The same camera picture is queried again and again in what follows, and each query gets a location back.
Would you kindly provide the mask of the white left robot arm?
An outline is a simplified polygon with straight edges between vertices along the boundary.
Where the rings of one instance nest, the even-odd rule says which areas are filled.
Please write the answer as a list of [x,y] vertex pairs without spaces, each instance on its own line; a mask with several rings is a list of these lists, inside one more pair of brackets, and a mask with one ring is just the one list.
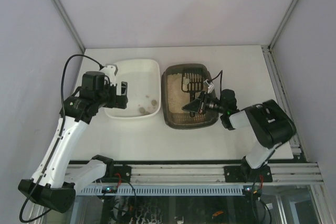
[[112,175],[113,159],[101,155],[95,155],[71,175],[66,175],[66,170],[78,140],[99,109],[126,109],[128,83],[121,82],[120,94],[117,88],[101,71],[83,74],[81,86],[63,101],[54,138],[41,164],[30,179],[23,179],[18,185],[27,200],[64,213],[87,185]]

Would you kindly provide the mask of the black slotted litter scoop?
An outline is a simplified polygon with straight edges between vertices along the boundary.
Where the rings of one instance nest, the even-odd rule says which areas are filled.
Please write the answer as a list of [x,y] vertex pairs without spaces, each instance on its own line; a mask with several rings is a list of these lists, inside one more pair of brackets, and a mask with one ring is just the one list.
[[[189,78],[190,80],[187,92],[182,90],[183,78]],[[189,94],[190,102],[195,99],[196,93],[203,91],[203,81],[204,77],[202,68],[183,68],[181,77],[181,90],[184,93]]]

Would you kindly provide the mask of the dark translucent litter box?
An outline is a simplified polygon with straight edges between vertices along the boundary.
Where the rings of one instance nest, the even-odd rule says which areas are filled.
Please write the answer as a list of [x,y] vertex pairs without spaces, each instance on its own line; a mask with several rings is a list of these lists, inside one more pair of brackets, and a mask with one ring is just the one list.
[[211,79],[210,72],[200,63],[173,65],[163,72],[161,76],[161,98],[166,125],[176,130],[199,129],[213,125],[219,117],[218,113],[214,111],[194,114],[182,110],[184,105],[190,103],[189,94],[181,90],[183,68],[202,68],[204,81]]

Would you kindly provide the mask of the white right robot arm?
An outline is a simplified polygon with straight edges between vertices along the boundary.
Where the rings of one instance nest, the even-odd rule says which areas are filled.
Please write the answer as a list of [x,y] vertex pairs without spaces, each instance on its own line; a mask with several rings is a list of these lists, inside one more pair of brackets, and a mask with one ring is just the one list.
[[233,90],[224,89],[220,94],[218,99],[202,91],[197,98],[184,105],[182,110],[195,114],[217,112],[221,114],[221,123],[227,130],[248,126],[252,128],[257,141],[241,161],[243,172],[248,173],[265,166],[275,150],[296,134],[294,122],[275,100],[267,100],[240,110]]

